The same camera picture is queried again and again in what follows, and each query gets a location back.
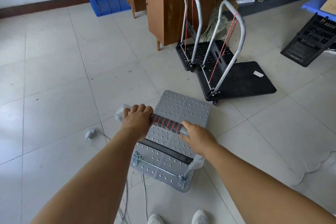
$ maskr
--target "hand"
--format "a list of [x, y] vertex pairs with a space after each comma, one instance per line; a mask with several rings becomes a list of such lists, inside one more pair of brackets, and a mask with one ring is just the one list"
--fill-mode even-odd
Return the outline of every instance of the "hand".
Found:
[[144, 139], [151, 127], [149, 117], [152, 113], [153, 108], [144, 104], [133, 105], [131, 109], [125, 108], [121, 129], [127, 128], [133, 131], [137, 141]]
[[183, 121], [182, 124], [187, 129], [190, 137], [180, 135], [180, 138], [186, 141], [196, 154], [206, 158], [208, 152], [211, 152], [211, 148], [218, 145], [215, 137], [205, 128], [191, 124], [187, 120]]

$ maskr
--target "white label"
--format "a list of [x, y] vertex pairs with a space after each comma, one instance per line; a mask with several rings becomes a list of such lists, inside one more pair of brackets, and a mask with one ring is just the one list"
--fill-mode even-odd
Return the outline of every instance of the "white label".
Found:
[[259, 76], [259, 77], [263, 77], [264, 75], [262, 73], [259, 73], [258, 71], [254, 71], [254, 73], [256, 76]]

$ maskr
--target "person's right arm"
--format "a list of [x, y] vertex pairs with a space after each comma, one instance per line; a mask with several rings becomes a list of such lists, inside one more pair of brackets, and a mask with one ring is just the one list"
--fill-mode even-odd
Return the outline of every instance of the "person's right arm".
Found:
[[231, 153], [206, 129], [182, 124], [190, 138], [180, 137], [216, 169], [246, 224], [336, 224], [327, 210]]

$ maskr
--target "gray textured platform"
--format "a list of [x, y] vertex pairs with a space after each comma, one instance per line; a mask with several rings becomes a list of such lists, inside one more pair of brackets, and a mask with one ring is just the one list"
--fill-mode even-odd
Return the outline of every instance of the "gray textured platform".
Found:
[[[188, 120], [205, 128], [210, 110], [209, 104], [166, 90], [161, 96], [154, 113], [177, 122]], [[152, 126], [146, 139], [170, 148], [186, 157], [194, 158], [195, 156], [195, 152], [177, 134], [162, 128]], [[185, 184], [181, 183], [181, 179], [178, 177], [187, 170], [187, 164], [141, 143], [137, 143], [134, 152], [140, 154], [141, 158], [135, 161], [137, 165], [131, 162], [130, 166], [132, 168], [179, 191], [188, 191], [193, 172], [188, 176]]]

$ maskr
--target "white tiled floor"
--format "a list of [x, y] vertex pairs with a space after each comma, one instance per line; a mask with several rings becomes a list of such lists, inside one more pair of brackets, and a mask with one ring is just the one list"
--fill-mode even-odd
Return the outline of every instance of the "white tiled floor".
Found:
[[[245, 17], [239, 61], [257, 61], [277, 92], [221, 101], [208, 122], [220, 144], [288, 186], [305, 165], [311, 170], [336, 150], [336, 56], [322, 54], [303, 68], [279, 53], [311, 17], [299, 9], [302, 3]], [[137, 16], [127, 11], [97, 18], [84, 4], [0, 20], [1, 222], [28, 223], [106, 144], [97, 136], [87, 147], [87, 128], [114, 136], [121, 104], [155, 106], [164, 90], [204, 101], [174, 45], [157, 52], [146, 14]], [[238, 37], [237, 27], [232, 49]], [[145, 223], [140, 173], [130, 169], [128, 182], [126, 219]], [[146, 186], [148, 214], [160, 214], [166, 224], [190, 223], [199, 208], [211, 223], [243, 223], [208, 162], [187, 193], [151, 178]], [[325, 205], [324, 194], [314, 194], [310, 184], [297, 190]]]

